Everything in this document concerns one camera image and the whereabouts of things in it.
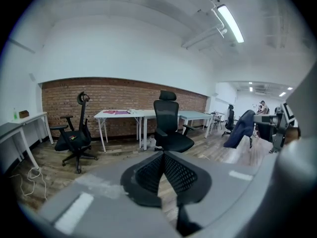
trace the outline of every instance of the ceiling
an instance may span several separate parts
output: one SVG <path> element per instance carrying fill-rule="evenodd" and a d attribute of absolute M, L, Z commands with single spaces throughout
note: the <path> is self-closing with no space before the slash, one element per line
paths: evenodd
<path fill-rule="evenodd" d="M 250 87 L 253 88 L 252 93 L 257 95 L 263 95 L 270 98 L 276 98 L 285 100 L 292 92 L 292 90 L 288 90 L 289 86 L 281 85 L 281 84 L 273 84 L 273 83 L 265 83 L 265 82 L 231 82 L 231 84 L 238 90 L 238 91 L 250 91 Z"/>
<path fill-rule="evenodd" d="M 315 38 L 289 0 L 38 0 L 52 25 L 88 15 L 141 20 L 174 33 L 182 47 L 198 49 L 215 68 L 255 64 L 269 56 L 316 59 Z M 235 37 L 217 12 L 225 4 L 245 42 Z"/>

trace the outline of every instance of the brick wall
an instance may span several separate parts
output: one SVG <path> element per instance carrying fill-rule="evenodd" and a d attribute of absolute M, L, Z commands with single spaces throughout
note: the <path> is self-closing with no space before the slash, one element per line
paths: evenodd
<path fill-rule="evenodd" d="M 97 120 L 94 116 L 103 109 L 153 109 L 153 102 L 159 99 L 160 90 L 173 91 L 177 95 L 180 110 L 204 112 L 207 97 L 204 95 L 125 79 L 112 78 L 72 78 L 42 85 L 43 111 L 48 112 L 49 125 L 67 123 L 60 116 L 72 115 L 74 128 L 78 128 L 81 105 L 76 101 L 77 95 L 85 91 L 90 100 L 86 104 L 85 118 L 92 137 L 100 137 Z M 193 126 L 201 125 L 202 120 L 194 121 Z M 124 136 L 136 134 L 134 118 L 107 119 L 107 135 Z M 156 119 L 148 120 L 148 133 L 154 132 Z M 52 131 L 52 136 L 59 136 L 59 131 Z"/>

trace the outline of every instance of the bottle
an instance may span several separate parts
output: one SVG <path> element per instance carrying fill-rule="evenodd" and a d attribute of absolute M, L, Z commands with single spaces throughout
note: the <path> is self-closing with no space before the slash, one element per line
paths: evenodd
<path fill-rule="evenodd" d="M 18 116 L 17 116 L 17 114 L 16 114 L 15 108 L 13 109 L 13 117 L 14 117 L 14 120 L 17 120 L 17 119 L 18 119 Z"/>

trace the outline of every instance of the ceiling light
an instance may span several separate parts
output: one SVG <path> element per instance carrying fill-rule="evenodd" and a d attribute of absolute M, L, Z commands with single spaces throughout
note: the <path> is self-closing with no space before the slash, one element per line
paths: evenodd
<path fill-rule="evenodd" d="M 234 20 L 233 16 L 231 15 L 230 11 L 228 10 L 227 6 L 222 5 L 222 6 L 218 7 L 218 11 L 223 16 L 225 21 L 227 21 L 227 23 L 230 26 L 234 36 L 237 39 L 237 42 L 238 43 L 244 42 L 242 34 L 240 32 L 240 29 L 239 29 L 236 21 Z"/>

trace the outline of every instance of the white cable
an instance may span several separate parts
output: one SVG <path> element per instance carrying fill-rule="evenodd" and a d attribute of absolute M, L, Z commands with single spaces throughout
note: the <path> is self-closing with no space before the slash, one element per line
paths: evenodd
<path fill-rule="evenodd" d="M 31 195 L 31 194 L 34 192 L 34 188 L 35 188 L 35 181 L 33 181 L 33 180 L 31 180 L 31 179 L 34 179 L 34 178 L 39 177 L 40 175 L 42 175 L 42 181 L 44 182 L 44 185 L 45 185 L 44 198 L 45 198 L 46 201 L 47 201 L 47 198 L 46 198 L 46 182 L 45 182 L 44 179 L 43 179 L 43 174 L 42 174 L 42 172 L 41 172 L 41 169 L 38 170 L 38 171 L 39 171 L 39 174 L 38 174 L 37 176 L 31 177 L 31 171 L 32 171 L 33 169 L 35 169 L 35 168 L 31 168 L 31 169 L 30 169 L 30 171 L 28 172 L 28 176 L 27 176 L 27 180 L 29 180 L 29 181 L 31 181 L 31 182 L 33 183 L 33 189 L 32 189 L 32 192 L 31 192 L 31 193 L 24 194 L 24 191 L 23 191 L 23 189 L 22 189 L 23 179 L 22 179 L 22 176 L 21 176 L 20 174 L 17 174 L 17 175 L 14 175 L 14 176 L 10 176 L 10 177 L 8 177 L 8 178 L 20 176 L 20 177 L 21 177 L 20 189 L 21 189 L 21 191 L 22 191 L 22 194 L 23 194 L 24 196 L 27 196 L 27 195 Z"/>

